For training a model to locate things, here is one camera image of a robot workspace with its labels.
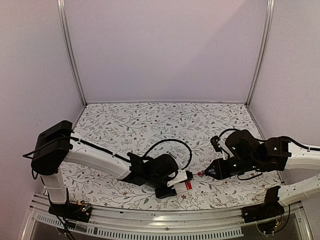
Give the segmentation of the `red orange battery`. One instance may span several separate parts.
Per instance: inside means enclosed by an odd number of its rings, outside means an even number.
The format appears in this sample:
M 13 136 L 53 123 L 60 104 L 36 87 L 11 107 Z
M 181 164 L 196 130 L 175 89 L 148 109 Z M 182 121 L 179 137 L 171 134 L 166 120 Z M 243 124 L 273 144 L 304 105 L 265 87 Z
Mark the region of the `red orange battery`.
M 187 190 L 187 191 L 189 191 L 189 190 L 192 189 L 192 185 L 191 185 L 191 183 L 190 183 L 189 181 L 186 181 L 186 182 L 185 182 L 185 187 L 186 187 L 186 190 Z

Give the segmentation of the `red blue screwdriver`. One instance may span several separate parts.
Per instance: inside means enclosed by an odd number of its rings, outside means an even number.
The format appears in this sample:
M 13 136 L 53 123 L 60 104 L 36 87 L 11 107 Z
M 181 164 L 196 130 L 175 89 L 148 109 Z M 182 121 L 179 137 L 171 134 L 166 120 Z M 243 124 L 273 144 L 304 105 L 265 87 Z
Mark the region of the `red blue screwdriver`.
M 193 175 L 199 176 L 199 177 L 202 177 L 202 176 L 214 177 L 216 175 L 216 172 L 214 170 L 202 170 L 197 173 L 194 173 Z

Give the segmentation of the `small white remote control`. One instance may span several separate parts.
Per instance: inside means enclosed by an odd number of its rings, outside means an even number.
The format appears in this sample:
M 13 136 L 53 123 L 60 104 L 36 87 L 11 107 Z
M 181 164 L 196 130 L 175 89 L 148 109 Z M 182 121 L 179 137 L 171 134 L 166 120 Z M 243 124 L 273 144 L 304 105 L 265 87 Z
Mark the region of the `small white remote control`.
M 167 151 L 166 152 L 168 155 L 170 155 L 174 160 L 175 162 L 177 163 L 177 165 L 182 168 L 183 165 L 184 165 L 184 160 L 178 155 L 178 154 L 175 154 L 171 151 Z

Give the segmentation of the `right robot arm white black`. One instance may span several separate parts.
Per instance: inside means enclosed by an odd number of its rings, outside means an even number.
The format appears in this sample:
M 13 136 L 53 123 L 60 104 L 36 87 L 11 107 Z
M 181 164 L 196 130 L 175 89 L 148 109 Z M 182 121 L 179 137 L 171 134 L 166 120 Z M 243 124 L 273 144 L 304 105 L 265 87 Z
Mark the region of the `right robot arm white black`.
M 214 150 L 223 157 L 215 159 L 204 170 L 206 176 L 215 180 L 224 180 L 247 172 L 258 173 L 284 171 L 293 169 L 320 169 L 320 148 L 303 145 L 291 137 L 271 137 L 260 140 L 248 130 L 235 129 L 226 138 L 224 151 L 220 145 L 220 137 L 210 140 Z M 278 205 L 286 207 L 292 203 L 319 193 L 320 176 L 317 174 L 297 183 L 275 186 L 266 191 L 264 203 L 259 206 L 258 213 L 262 218 L 269 218 L 278 210 Z

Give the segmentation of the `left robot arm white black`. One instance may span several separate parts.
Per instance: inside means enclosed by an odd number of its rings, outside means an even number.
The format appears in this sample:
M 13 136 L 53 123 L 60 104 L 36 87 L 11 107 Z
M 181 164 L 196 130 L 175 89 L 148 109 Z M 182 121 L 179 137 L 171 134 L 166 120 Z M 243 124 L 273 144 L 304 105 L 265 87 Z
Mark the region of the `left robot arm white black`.
M 131 152 L 127 156 L 122 157 L 82 139 L 68 120 L 40 133 L 35 149 L 23 155 L 31 160 L 32 170 L 42 178 L 50 201 L 63 217 L 70 217 L 75 211 L 74 205 L 68 201 L 60 170 L 63 162 L 80 164 L 136 186 L 148 185 L 155 189 L 159 198 L 174 195 L 172 187 L 186 177 L 185 171 L 179 169 L 169 154 L 155 159 L 146 159 Z

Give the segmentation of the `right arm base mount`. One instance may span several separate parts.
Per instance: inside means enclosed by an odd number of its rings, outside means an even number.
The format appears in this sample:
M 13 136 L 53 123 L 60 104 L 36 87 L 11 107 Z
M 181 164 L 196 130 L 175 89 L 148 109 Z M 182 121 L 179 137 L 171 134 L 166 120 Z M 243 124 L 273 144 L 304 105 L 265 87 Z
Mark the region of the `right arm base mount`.
M 284 207 L 279 203 L 278 193 L 280 188 L 280 186 L 269 188 L 266 191 L 263 203 L 245 206 L 241 209 L 241 216 L 245 223 L 280 217 L 279 220 L 274 219 L 256 225 L 263 235 L 272 235 L 280 230 L 282 217 L 285 213 Z

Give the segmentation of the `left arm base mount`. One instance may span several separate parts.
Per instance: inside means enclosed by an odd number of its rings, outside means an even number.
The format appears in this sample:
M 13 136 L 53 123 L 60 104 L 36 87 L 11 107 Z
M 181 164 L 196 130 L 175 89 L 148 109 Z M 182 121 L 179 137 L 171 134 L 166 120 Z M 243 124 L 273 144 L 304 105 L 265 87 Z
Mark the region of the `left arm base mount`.
M 49 204 L 48 212 L 50 214 L 83 223 L 89 222 L 93 209 L 90 203 L 85 203 L 84 201 L 78 203 L 67 201 L 64 204 L 55 204 L 50 201 Z

